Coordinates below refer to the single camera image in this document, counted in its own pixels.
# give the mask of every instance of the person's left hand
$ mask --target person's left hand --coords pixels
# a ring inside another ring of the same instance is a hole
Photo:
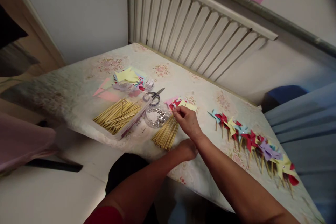
[[[189,161],[196,158],[198,150],[194,142],[188,138],[179,143],[179,145],[174,149],[182,161]]]

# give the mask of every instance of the purple pinwheel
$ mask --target purple pinwheel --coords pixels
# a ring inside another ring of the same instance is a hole
[[[260,150],[263,152],[266,161],[269,161],[272,158],[278,159],[278,160],[282,159],[282,154],[273,150],[271,146],[268,143],[266,143],[266,141],[261,142],[259,147],[260,147]]]

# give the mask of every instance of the forearm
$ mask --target forearm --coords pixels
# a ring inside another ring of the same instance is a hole
[[[142,223],[167,173],[182,161],[182,157],[171,150],[121,182],[98,207],[119,207],[126,222]]]
[[[199,154],[224,197],[248,223],[297,223],[296,219],[244,169],[205,136],[196,141]]]

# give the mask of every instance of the floor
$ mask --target floor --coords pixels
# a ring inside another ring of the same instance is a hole
[[[57,143],[83,169],[72,173],[21,167],[0,179],[0,223],[81,224],[104,198],[108,172],[123,152],[64,126],[57,129]],[[166,178],[155,200],[159,222],[202,223],[195,216],[204,201]]]

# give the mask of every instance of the yellow pinwheel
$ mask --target yellow pinwheel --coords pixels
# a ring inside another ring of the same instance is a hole
[[[233,117],[231,117],[231,119],[228,122],[224,122],[224,123],[230,129],[230,136],[235,135],[236,129],[234,128],[234,126],[237,126],[237,124],[234,123]]]
[[[280,159],[271,159],[270,161],[276,163],[276,169],[278,170],[278,176],[283,180],[284,176],[283,173],[292,175],[292,176],[297,176],[297,173],[293,170],[291,170],[291,161],[286,155],[282,155],[283,160]]]

